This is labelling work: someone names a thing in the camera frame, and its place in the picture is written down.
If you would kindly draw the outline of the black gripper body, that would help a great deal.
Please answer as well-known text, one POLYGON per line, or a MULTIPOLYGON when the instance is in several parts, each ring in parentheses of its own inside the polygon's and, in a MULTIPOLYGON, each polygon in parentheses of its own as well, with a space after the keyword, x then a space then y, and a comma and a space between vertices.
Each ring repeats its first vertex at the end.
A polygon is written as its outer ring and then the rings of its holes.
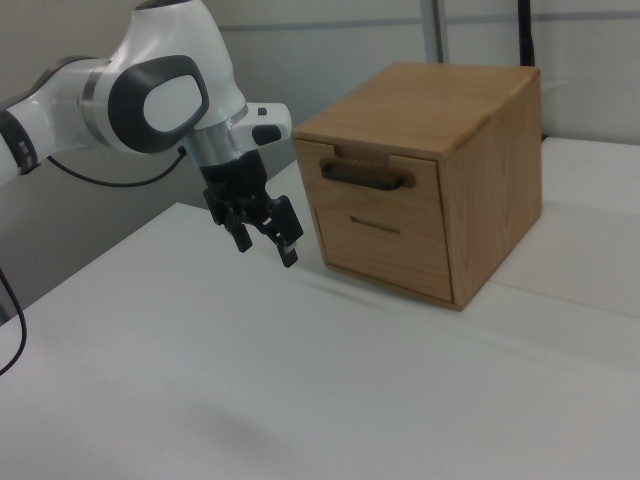
POLYGON ((206 183, 207 206, 216 224, 224 224, 229 212, 249 223, 263 222, 271 202, 266 193, 267 173, 258 151, 249 151, 235 160, 204 166, 200 172, 206 183))

